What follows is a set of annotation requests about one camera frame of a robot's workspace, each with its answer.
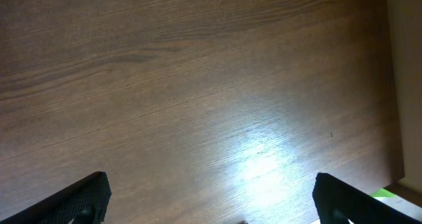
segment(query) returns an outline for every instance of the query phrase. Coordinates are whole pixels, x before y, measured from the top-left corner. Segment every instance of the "wooden table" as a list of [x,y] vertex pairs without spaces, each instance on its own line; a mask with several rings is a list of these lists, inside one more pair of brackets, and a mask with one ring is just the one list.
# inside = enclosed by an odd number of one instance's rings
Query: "wooden table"
[[94,171],[105,223],[310,223],[403,176],[386,0],[0,0],[0,219]]

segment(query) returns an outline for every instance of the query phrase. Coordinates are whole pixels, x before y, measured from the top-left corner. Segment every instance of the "green object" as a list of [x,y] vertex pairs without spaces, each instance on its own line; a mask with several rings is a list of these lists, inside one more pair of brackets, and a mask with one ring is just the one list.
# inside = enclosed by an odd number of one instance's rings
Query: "green object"
[[391,193],[390,191],[387,191],[383,188],[381,188],[380,190],[371,194],[371,197],[373,197],[373,198],[393,198],[393,197],[396,197],[396,196],[397,195],[395,195],[395,194]]

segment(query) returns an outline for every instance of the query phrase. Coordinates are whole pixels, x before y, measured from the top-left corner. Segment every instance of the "textured black plastic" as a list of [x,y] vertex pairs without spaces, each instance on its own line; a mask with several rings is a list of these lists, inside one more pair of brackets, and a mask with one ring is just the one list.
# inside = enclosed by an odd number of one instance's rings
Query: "textured black plastic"
[[68,224],[73,219],[73,224],[98,224],[104,221],[110,197],[106,173],[95,172],[0,224]]
[[422,224],[326,173],[316,176],[313,198],[321,224]]

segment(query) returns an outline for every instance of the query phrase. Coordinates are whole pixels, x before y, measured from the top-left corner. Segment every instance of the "white wall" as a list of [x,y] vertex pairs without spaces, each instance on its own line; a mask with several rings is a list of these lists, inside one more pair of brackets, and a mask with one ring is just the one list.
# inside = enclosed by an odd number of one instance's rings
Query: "white wall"
[[400,182],[422,193],[422,0],[388,0],[404,153]]

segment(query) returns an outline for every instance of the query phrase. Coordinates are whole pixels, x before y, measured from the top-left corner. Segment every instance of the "wood grain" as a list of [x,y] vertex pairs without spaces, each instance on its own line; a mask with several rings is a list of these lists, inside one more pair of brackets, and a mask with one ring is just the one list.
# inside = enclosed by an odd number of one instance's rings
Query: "wood grain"
[[403,177],[385,0],[1,0],[0,219],[93,171],[105,223],[310,223]]

